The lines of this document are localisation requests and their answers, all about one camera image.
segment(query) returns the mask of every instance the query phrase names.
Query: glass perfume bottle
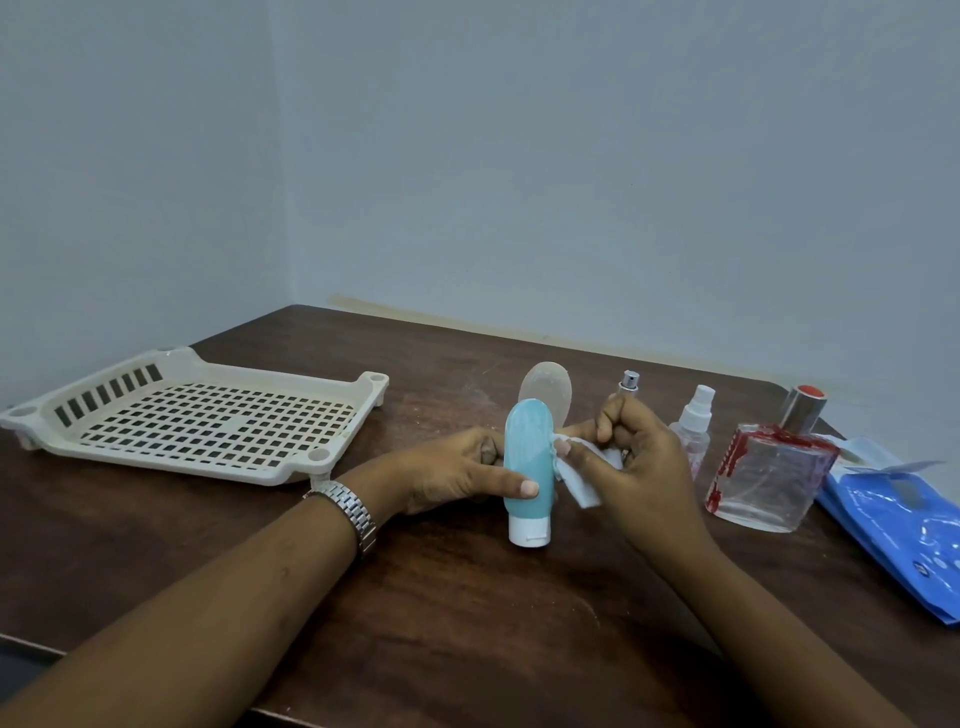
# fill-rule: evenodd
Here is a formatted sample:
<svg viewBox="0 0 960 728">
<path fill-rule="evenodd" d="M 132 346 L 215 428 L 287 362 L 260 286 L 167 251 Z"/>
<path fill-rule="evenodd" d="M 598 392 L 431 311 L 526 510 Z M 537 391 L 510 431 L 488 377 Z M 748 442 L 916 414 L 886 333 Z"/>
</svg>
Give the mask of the glass perfume bottle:
<svg viewBox="0 0 960 728">
<path fill-rule="evenodd" d="M 705 506 L 714 516 L 761 531 L 795 531 L 840 450 L 810 434 L 827 396 L 804 384 L 787 396 L 776 425 L 736 429 Z"/>
</svg>

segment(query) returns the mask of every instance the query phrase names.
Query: blue wet wipes pack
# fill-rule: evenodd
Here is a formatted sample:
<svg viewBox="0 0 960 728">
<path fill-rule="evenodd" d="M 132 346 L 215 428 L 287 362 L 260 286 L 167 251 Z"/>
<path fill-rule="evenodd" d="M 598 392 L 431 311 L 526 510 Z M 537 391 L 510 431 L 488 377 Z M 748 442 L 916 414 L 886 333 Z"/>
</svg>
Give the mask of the blue wet wipes pack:
<svg viewBox="0 0 960 728">
<path fill-rule="evenodd" d="M 891 468 L 834 468 L 817 499 L 937 619 L 960 622 L 960 508 Z"/>
</svg>

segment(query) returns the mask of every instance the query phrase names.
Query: hand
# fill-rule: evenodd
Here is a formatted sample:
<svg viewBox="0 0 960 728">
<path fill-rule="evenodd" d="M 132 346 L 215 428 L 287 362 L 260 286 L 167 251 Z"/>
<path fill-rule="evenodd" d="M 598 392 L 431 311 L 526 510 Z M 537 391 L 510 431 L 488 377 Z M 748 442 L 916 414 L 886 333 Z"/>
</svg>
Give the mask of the hand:
<svg viewBox="0 0 960 728">
<path fill-rule="evenodd" d="M 382 455 L 348 475 L 392 483 L 399 488 L 392 510 L 408 515 L 463 497 L 537 495 L 536 481 L 498 467 L 502 463 L 503 435 L 475 427 Z"/>
<path fill-rule="evenodd" d="M 697 506 L 680 439 L 645 404 L 623 394 L 612 396 L 595 420 L 569 427 L 564 434 L 628 451 L 621 472 L 578 443 L 555 445 L 655 568 L 716 548 Z"/>
</svg>

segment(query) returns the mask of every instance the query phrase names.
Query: metal watch strap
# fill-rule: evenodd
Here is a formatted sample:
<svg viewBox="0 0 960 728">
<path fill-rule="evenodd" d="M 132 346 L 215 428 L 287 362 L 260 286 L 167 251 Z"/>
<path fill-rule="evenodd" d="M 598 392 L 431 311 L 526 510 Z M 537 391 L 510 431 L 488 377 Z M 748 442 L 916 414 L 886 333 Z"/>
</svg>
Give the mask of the metal watch strap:
<svg viewBox="0 0 960 728">
<path fill-rule="evenodd" d="M 327 496 L 340 507 L 356 529 L 360 555 L 366 556 L 376 543 L 376 523 L 370 517 L 370 511 L 363 501 L 350 488 L 336 480 L 327 480 L 316 488 L 311 488 L 303 497 L 311 496 Z"/>
</svg>

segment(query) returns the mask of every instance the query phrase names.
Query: white plastic tray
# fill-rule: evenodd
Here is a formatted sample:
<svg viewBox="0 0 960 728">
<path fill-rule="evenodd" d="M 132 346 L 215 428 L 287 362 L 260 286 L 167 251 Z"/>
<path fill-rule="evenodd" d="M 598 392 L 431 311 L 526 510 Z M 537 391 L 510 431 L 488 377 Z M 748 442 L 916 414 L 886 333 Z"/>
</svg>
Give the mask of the white plastic tray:
<svg viewBox="0 0 960 728">
<path fill-rule="evenodd" d="M 209 364 L 155 349 L 0 414 L 26 449 L 278 485 L 329 477 L 390 380 Z"/>
</svg>

